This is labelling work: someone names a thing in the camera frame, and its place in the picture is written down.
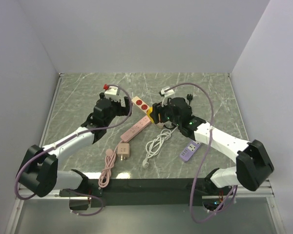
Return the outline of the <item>yellow cube socket adapter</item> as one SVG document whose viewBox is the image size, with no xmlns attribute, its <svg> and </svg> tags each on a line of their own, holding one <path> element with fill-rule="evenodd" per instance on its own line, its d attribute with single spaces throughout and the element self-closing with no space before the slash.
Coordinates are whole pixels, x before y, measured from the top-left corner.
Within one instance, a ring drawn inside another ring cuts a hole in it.
<svg viewBox="0 0 293 234">
<path fill-rule="evenodd" d="M 146 112 L 147 116 L 149 117 L 150 121 L 154 124 L 154 111 L 153 108 L 150 107 L 147 112 Z"/>
</svg>

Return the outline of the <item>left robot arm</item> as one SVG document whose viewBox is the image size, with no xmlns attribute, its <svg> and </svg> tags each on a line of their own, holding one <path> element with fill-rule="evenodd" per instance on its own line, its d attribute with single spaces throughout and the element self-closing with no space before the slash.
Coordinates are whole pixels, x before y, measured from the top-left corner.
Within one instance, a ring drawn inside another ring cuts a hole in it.
<svg viewBox="0 0 293 234">
<path fill-rule="evenodd" d="M 115 117 L 129 118 L 132 113 L 129 94 L 125 94 L 124 101 L 122 106 L 118 94 L 100 93 L 93 112 L 77 130 L 52 144 L 28 148 L 16 175 L 14 192 L 17 198 L 24 199 L 19 194 L 19 185 L 39 197 L 54 189 L 71 190 L 77 196 L 88 195 L 91 190 L 89 178 L 77 170 L 60 171 L 59 162 L 99 141 L 114 127 L 111 122 Z"/>
</svg>

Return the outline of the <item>pink cube adapter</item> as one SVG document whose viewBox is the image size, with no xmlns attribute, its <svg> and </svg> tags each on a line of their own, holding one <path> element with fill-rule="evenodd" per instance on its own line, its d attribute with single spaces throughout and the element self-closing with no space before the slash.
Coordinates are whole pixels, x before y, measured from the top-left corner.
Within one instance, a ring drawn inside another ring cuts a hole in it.
<svg viewBox="0 0 293 234">
<path fill-rule="evenodd" d="M 130 156 L 130 145 L 129 143 L 120 143 L 117 147 L 117 156 L 120 160 L 125 160 Z"/>
</svg>

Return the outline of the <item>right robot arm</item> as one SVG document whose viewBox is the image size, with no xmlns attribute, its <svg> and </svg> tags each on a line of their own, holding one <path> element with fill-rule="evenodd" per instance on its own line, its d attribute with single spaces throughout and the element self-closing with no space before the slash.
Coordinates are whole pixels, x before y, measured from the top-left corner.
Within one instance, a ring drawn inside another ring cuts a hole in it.
<svg viewBox="0 0 293 234">
<path fill-rule="evenodd" d="M 256 191 L 274 172 L 273 163 L 262 142 L 239 139 L 213 127 L 193 115 L 192 108 L 183 97 L 169 98 L 165 105 L 155 103 L 147 115 L 155 124 L 171 122 L 183 136 L 209 145 L 235 163 L 234 167 L 215 169 L 207 176 L 205 190 L 211 195 L 223 187 L 235 185 Z"/>
</svg>

